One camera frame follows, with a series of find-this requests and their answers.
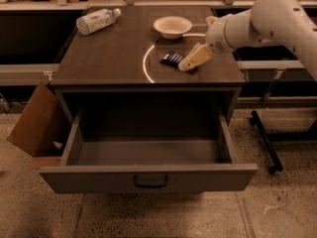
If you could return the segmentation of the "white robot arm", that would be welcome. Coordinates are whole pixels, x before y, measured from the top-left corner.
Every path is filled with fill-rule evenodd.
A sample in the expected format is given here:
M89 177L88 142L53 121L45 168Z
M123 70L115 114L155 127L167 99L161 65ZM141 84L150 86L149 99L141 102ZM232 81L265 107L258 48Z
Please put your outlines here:
M178 68L189 71L216 54L244 47L283 46L317 79L317 26L297 0L256 0L251 9L209 16L205 43L197 44Z

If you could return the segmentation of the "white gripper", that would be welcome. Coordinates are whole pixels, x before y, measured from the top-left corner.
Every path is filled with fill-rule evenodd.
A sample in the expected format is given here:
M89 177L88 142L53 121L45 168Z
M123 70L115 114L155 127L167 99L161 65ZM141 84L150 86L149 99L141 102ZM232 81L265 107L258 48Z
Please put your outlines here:
M189 54L182 59L178 68L181 71L189 71L209 61L215 54L231 53L234 49L226 38L227 20L218 19L215 16L208 16L205 19L208 30L205 34L206 44L196 44Z

